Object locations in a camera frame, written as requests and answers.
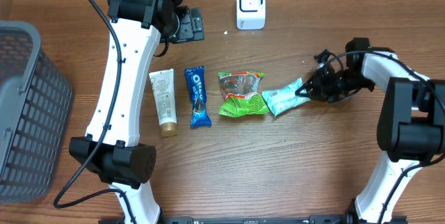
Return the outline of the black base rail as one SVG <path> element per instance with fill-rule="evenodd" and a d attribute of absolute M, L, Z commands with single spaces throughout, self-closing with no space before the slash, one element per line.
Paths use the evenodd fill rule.
<path fill-rule="evenodd" d="M 354 221 L 351 216 L 333 215 L 311 215 L 306 218 L 192 218 L 192 217 L 162 217 L 157 224 L 347 224 L 360 223 Z"/>

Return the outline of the white cream tube gold cap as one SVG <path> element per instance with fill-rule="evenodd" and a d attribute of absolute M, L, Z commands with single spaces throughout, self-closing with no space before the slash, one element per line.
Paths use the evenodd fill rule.
<path fill-rule="evenodd" d="M 161 135 L 162 137 L 175 136 L 178 128 L 174 70 L 151 72 L 149 79 L 154 94 Z"/>

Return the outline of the white barcode scanner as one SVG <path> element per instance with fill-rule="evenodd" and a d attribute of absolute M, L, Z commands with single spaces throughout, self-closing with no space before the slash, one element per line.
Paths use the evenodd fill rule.
<path fill-rule="evenodd" d="M 236 0 L 239 30 L 261 30 L 266 23 L 266 0 Z"/>

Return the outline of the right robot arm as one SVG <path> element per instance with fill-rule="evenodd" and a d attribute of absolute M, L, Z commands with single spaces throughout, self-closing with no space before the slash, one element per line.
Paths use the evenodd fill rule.
<path fill-rule="evenodd" d="M 353 38 L 342 54 L 326 49 L 314 58 L 318 68 L 297 96 L 335 103 L 363 88 L 379 87 L 385 94 L 376 131 L 378 163 L 346 213 L 324 221 L 406 223 L 393 215 L 403 191 L 422 168 L 444 160 L 444 81 L 419 74 L 368 38 Z"/>

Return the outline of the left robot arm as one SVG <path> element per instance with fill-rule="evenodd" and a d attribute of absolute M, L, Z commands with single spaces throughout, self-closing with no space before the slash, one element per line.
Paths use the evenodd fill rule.
<path fill-rule="evenodd" d="M 164 137 L 177 133 L 173 70 L 150 72 L 158 46 L 202 40 L 190 30 L 183 0 L 107 0 L 101 14 L 110 32 L 108 59 L 97 107 L 86 132 L 70 141 L 69 152 L 118 197 L 125 223 L 160 223 L 162 211 L 150 186 L 156 150 L 140 143 L 145 86 L 151 83 Z"/>

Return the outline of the grey plastic mesh basket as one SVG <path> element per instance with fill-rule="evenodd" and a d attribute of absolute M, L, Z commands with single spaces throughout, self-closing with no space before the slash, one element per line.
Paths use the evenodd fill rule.
<path fill-rule="evenodd" d="M 1 21 L 1 203 L 50 191 L 74 91 L 27 22 Z"/>

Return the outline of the mint green wipes pack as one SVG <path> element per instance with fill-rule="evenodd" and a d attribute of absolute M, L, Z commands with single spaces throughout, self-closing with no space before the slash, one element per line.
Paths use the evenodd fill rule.
<path fill-rule="evenodd" d="M 302 78 L 277 90 L 264 90 L 261 95 L 268 108 L 276 118 L 279 114 L 308 102 L 310 98 L 296 95 L 297 89 L 302 87 Z"/>

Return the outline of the blue Oreo cookie pack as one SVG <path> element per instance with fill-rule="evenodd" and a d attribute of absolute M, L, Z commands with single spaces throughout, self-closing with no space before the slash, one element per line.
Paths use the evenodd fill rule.
<path fill-rule="evenodd" d="M 210 127 L 211 120 L 207 115 L 207 91 L 204 80 L 204 66 L 184 70 L 192 102 L 191 127 Z"/>

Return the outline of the green snack bag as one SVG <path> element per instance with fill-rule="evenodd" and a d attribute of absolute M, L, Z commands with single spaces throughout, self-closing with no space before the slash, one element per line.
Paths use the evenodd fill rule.
<path fill-rule="evenodd" d="M 269 112 L 258 92 L 264 74 L 261 72 L 219 72 L 219 86 L 225 101 L 219 114 L 231 118 L 263 115 Z"/>

